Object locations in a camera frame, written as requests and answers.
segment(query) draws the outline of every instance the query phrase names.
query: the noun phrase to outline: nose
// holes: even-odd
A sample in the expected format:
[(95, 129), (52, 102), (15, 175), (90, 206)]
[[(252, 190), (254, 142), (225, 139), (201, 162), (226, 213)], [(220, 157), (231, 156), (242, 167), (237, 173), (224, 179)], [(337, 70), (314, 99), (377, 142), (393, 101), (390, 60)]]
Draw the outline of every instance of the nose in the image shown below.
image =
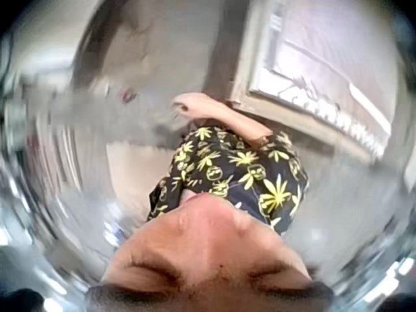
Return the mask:
[(210, 194), (193, 197), (178, 213), (186, 244), (181, 249), (182, 265), (192, 273), (189, 281), (209, 279), (223, 268), (229, 271), (233, 261), (244, 258), (244, 241), (252, 222), (248, 214)]

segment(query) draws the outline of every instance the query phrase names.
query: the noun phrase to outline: fingers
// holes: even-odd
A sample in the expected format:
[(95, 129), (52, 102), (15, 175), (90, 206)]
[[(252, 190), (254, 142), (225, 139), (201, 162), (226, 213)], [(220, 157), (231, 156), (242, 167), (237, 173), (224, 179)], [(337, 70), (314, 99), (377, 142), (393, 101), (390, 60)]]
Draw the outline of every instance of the fingers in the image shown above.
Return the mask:
[(179, 112), (189, 111), (189, 108), (185, 104), (182, 104), (182, 103), (174, 103), (174, 107)]

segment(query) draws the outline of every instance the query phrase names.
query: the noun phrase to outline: person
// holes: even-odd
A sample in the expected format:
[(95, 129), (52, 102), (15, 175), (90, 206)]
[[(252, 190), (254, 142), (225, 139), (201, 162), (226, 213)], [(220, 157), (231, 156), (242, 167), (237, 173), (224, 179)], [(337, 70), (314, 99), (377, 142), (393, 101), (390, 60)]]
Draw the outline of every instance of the person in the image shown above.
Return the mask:
[(184, 138), (87, 311), (324, 311), (332, 291), (280, 236), (307, 187), (288, 136), (204, 94), (174, 106), (218, 125)]

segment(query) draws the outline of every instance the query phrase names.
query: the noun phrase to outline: floor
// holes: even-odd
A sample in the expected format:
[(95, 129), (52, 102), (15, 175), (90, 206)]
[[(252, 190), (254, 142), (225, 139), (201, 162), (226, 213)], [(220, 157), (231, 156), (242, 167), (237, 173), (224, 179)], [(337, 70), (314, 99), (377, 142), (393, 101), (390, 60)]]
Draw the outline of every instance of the floor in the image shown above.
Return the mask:
[[(105, 153), (107, 143), (128, 140), (138, 145), (174, 148), (180, 141), (185, 121), (171, 111), (170, 100), (176, 94), (203, 89), (222, 1), (178, 0), (174, 5), (164, 0), (132, 5), (129, 12), (139, 12), (138, 18), (133, 14), (127, 18), (129, 23), (119, 29), (93, 90), (54, 98), (37, 89), (28, 91), (29, 110), (33, 116), (49, 116), (50, 131), (58, 132), (62, 125), (74, 129), (86, 194), (114, 199)], [(155, 5), (161, 5), (163, 10), (154, 11)], [(153, 23), (154, 19), (146, 15), (149, 11), (169, 14), (159, 13), (154, 17), (159, 22)], [(187, 23), (195, 27), (186, 27)], [(150, 32), (164, 36), (164, 40), (152, 42)], [(128, 52), (123, 59), (118, 57), (120, 50)], [(107, 84), (110, 88), (105, 97), (102, 86), (107, 88)], [(126, 86), (137, 94), (129, 103), (120, 100)], [(329, 284), (335, 283), (336, 272), (363, 243), (381, 232), (392, 215), (405, 223), (414, 205), (414, 196), (405, 191), (402, 173), (416, 139), (412, 122), (415, 108), (404, 83), (400, 83), (398, 94), (393, 136), (383, 161), (376, 166), (365, 166), (330, 148), (311, 148), (308, 138), (295, 140), (311, 178), (311, 188), (285, 240), (308, 265), (316, 266), (318, 277)], [(71, 207), (75, 209), (71, 213), (76, 215), (78, 208)], [(97, 223), (100, 209), (106, 207), (95, 206), (94, 212), (83, 207), (82, 214)]]

